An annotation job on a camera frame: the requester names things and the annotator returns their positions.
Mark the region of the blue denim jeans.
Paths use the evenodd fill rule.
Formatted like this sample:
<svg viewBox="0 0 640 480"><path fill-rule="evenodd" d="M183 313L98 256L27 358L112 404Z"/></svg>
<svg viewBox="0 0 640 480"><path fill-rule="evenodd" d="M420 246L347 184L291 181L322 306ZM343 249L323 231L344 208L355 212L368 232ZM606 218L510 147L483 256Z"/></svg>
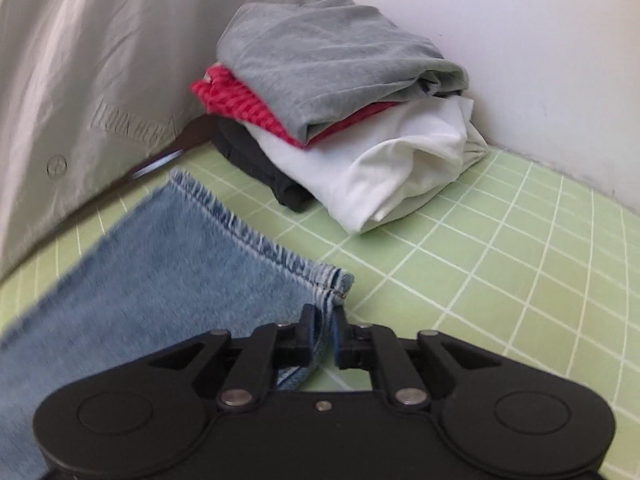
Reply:
<svg viewBox="0 0 640 480"><path fill-rule="evenodd" d="M44 473L32 414L58 388L215 328L246 337L294 322L308 304L320 316L322 356L332 311L353 282L270 240L174 171L2 333L2 477Z"/></svg>

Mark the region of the folded white garment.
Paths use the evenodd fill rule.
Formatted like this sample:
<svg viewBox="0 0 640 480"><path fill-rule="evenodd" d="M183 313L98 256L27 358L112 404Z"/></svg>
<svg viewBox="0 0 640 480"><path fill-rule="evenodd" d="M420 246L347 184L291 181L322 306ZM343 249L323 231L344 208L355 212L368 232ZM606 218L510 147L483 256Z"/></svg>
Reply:
<svg viewBox="0 0 640 480"><path fill-rule="evenodd" d="M243 125L274 166L357 234L421 208L487 154L473 110L465 96L405 102L304 150Z"/></svg>

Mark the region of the green grid cutting mat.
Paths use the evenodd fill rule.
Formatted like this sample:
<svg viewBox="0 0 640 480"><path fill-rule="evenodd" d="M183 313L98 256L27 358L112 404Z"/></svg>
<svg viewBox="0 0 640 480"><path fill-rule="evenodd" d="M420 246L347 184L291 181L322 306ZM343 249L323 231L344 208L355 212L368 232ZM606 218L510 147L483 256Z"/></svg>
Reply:
<svg viewBox="0 0 640 480"><path fill-rule="evenodd" d="M591 388L617 430L602 466L639 474L639 218L549 168L493 150L414 214L362 235L294 214L212 148L181 156L229 209L355 281L352 322L439 330Z"/></svg>

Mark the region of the folded black garment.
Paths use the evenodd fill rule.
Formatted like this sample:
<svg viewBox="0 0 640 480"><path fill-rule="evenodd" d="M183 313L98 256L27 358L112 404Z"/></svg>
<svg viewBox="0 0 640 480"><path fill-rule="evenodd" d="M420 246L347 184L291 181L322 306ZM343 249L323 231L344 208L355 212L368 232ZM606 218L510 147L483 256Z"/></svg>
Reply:
<svg viewBox="0 0 640 480"><path fill-rule="evenodd" d="M277 202L295 212L305 210L314 196L284 174L268 158L247 128L229 118L218 118L212 142L218 152L244 174L270 188Z"/></svg>

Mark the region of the folded red patterned garment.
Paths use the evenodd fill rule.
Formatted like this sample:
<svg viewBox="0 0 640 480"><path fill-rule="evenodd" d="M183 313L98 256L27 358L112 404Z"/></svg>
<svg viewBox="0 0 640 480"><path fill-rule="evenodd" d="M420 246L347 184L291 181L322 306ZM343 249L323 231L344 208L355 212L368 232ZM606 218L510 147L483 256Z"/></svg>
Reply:
<svg viewBox="0 0 640 480"><path fill-rule="evenodd" d="M266 130L294 148L306 148L305 143L295 140L286 132L268 105L239 79L236 79L226 66L219 63L209 66L201 79L190 84L190 91L203 104L207 114L233 119L236 122L248 122ZM394 106L396 106L394 102L369 104L335 124L322 127L308 144L318 143L334 133L357 125L358 122L363 122Z"/></svg>

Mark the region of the folded grey t-shirt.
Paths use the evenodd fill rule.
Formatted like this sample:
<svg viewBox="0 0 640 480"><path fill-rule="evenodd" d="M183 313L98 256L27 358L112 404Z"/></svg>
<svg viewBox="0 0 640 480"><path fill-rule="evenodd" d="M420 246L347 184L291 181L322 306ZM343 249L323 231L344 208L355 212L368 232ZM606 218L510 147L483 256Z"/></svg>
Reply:
<svg viewBox="0 0 640 480"><path fill-rule="evenodd" d="M244 4L218 41L217 60L300 145L373 103L469 87L465 69L431 40L352 0Z"/></svg>

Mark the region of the grey carrot-print backdrop sheet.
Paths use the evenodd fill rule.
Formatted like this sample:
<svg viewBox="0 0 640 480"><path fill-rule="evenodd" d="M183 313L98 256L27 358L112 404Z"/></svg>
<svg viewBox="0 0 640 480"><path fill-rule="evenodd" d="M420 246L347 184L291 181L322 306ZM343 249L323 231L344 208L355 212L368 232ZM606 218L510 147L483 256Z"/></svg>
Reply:
<svg viewBox="0 0 640 480"><path fill-rule="evenodd" d="M1 0L1 270L175 141L248 2Z"/></svg>

